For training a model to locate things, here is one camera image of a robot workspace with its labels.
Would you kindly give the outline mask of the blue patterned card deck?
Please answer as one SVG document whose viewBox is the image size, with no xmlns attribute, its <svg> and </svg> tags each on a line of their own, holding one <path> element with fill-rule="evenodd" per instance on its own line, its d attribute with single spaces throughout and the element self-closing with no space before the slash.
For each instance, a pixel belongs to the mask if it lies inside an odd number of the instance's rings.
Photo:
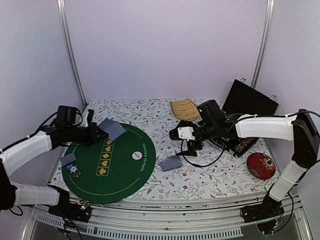
<svg viewBox="0 0 320 240">
<path fill-rule="evenodd" d="M 159 165 L 161 167 L 161 170 L 163 172 L 168 172 L 171 170 L 179 169 L 183 166 L 182 161 L 179 156 L 170 156 L 167 158 L 163 158 L 160 162 Z"/>
</svg>

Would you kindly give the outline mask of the white dealer button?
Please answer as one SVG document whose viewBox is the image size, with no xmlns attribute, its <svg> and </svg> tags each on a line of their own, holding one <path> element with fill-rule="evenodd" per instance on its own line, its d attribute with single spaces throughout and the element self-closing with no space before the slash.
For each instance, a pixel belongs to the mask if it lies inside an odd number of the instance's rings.
<svg viewBox="0 0 320 240">
<path fill-rule="evenodd" d="M 135 161 L 139 161 L 143 157 L 143 154 L 140 151 L 135 151 L 132 154 L 132 159 Z"/>
</svg>

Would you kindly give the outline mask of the poker chip stack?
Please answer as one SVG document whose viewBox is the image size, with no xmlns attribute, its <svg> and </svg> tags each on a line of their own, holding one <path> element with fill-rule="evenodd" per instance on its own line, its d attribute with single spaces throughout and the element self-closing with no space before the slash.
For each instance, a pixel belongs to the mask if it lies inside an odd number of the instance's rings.
<svg viewBox="0 0 320 240">
<path fill-rule="evenodd" d="M 71 173 L 71 175 L 72 175 L 74 178 L 79 178 L 79 177 L 82 175 L 82 172 L 78 169 L 77 166 L 72 166 L 72 167 L 69 169 L 69 172 Z"/>
</svg>

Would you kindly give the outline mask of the blue small blind button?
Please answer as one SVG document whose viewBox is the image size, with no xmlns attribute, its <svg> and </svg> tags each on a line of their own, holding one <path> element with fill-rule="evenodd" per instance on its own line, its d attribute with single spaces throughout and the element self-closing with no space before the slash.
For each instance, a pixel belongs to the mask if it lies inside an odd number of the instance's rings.
<svg viewBox="0 0 320 240">
<path fill-rule="evenodd" d="M 75 166 L 75 165 L 74 165 L 73 163 L 70 163 L 70 164 L 68 164 L 68 165 L 66 166 L 66 169 L 67 169 L 68 171 L 70 171 L 74 166 Z"/>
</svg>

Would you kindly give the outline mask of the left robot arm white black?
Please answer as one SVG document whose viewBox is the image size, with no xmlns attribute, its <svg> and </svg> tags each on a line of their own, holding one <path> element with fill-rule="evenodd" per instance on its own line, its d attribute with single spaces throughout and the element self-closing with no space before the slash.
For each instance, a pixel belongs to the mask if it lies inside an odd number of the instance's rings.
<svg viewBox="0 0 320 240">
<path fill-rule="evenodd" d="M 20 167 L 37 156 L 62 147 L 67 143 L 77 143 L 84 147 L 106 139 L 109 135 L 92 121 L 94 111 L 81 115 L 73 106 L 60 105 L 57 112 L 49 116 L 51 124 L 43 122 L 37 130 L 4 147 L 0 151 L 0 209 L 11 210 L 14 206 L 45 205 L 63 217 L 74 213 L 68 191 L 56 186 L 33 186 L 10 181 L 9 177 Z M 81 115 L 80 123 L 76 116 Z"/>
</svg>

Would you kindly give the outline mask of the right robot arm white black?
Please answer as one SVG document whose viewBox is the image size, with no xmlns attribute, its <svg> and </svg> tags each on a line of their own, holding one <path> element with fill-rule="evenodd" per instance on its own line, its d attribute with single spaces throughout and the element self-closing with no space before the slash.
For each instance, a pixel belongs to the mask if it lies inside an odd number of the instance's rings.
<svg viewBox="0 0 320 240">
<path fill-rule="evenodd" d="M 274 214 L 278 203 L 319 162 L 320 134 L 311 118 L 312 111 L 299 109 L 286 115 L 226 115 L 215 100 L 200 104 L 197 110 L 202 118 L 201 125 L 181 120 L 169 132 L 171 140 L 187 142 L 187 150 L 181 151 L 181 156 L 196 156 L 196 152 L 202 149 L 202 142 L 209 139 L 267 138 L 294 143 L 291 161 L 258 208 L 262 218 Z"/>
</svg>

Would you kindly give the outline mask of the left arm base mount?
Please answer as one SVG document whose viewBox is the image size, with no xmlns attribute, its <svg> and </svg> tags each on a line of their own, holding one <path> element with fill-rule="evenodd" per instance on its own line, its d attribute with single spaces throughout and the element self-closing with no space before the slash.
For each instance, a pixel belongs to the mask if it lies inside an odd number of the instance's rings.
<svg viewBox="0 0 320 240">
<path fill-rule="evenodd" d="M 68 191 L 54 185 L 48 186 L 59 193 L 58 203 L 49 207 L 49 214 L 78 222 L 89 222 L 92 213 L 90 206 L 82 209 L 81 205 L 70 202 L 70 193 Z"/>
</svg>

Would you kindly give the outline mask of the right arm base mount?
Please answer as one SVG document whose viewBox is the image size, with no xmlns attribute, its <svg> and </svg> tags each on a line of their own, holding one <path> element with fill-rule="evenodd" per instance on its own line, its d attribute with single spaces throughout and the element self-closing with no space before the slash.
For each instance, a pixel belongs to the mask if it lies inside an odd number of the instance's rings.
<svg viewBox="0 0 320 240">
<path fill-rule="evenodd" d="M 285 211 L 282 207 L 282 201 L 274 200 L 267 193 L 261 203 L 244 206 L 240 209 L 239 214 L 243 218 L 245 223 L 279 217 L 278 220 L 274 218 L 273 220 L 261 222 L 256 225 L 257 230 L 261 234 L 270 235 L 277 230 L 284 212 Z"/>
</svg>

